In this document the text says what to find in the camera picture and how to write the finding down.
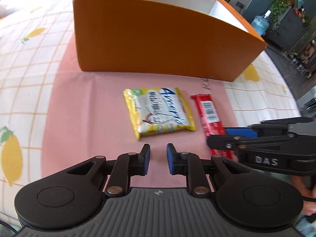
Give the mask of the lemon print tablecloth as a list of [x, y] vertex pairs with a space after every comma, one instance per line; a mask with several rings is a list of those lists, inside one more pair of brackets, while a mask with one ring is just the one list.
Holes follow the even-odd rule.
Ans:
[[[17, 225], [14, 197], [42, 176], [42, 144], [56, 74], [74, 38], [72, 1], [31, 8], [1, 20], [1, 220]], [[237, 126], [299, 116], [295, 99], [267, 53], [234, 82], [222, 82]]]

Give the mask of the hanging ivy plant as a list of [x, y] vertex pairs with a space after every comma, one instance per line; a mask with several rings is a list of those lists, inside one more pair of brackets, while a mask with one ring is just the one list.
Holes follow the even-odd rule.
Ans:
[[289, 7], [296, 7], [298, 0], [271, 0], [269, 19], [275, 25], [278, 25], [279, 16], [282, 15]]

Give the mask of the dark cabinet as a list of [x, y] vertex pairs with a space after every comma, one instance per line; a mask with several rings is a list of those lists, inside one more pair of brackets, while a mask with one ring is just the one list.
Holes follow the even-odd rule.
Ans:
[[286, 55], [292, 51], [299, 53], [315, 35], [315, 16], [305, 19], [297, 15], [294, 9], [288, 8], [278, 19], [277, 25], [271, 23], [264, 37], [270, 45]]

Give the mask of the pink placemat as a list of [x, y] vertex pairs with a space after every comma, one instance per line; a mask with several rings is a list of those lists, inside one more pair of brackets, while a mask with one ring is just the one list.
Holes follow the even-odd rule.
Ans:
[[[176, 131], [135, 138], [125, 105], [127, 88], [177, 87], [187, 100], [195, 131]], [[191, 99], [196, 94], [211, 94], [226, 127], [237, 126], [224, 85], [216, 80], [202, 80], [175, 75], [83, 72], [79, 68], [75, 39], [71, 38], [55, 77], [42, 144], [42, 176], [46, 177], [97, 155], [116, 159], [127, 152], [151, 147], [150, 165], [145, 177], [133, 177], [135, 187], [183, 187], [183, 176], [169, 173], [166, 145], [178, 151], [209, 158], [199, 114]]]

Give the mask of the orange cardboard box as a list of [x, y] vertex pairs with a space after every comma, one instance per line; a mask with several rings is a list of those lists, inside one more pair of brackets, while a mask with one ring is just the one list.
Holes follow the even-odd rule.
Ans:
[[235, 80], [266, 48], [225, 0], [73, 0], [83, 71]]

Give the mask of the yellow white America packet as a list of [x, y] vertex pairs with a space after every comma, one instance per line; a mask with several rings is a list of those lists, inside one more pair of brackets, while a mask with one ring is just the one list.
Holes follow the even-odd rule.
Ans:
[[177, 87], [125, 89], [123, 96], [137, 140], [145, 135], [196, 130], [188, 102]]

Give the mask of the blue water jug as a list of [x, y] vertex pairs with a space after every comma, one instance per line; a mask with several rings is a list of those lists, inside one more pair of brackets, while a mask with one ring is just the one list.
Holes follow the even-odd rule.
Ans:
[[256, 30], [256, 32], [263, 36], [267, 29], [269, 28], [269, 16], [271, 14], [271, 10], [267, 10], [267, 12], [262, 16], [258, 15], [252, 20], [251, 26]]

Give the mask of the red wafer bar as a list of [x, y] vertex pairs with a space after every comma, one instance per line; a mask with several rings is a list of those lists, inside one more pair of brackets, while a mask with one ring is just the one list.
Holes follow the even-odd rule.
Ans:
[[192, 95], [206, 138], [210, 135], [226, 135], [217, 108], [209, 94]]

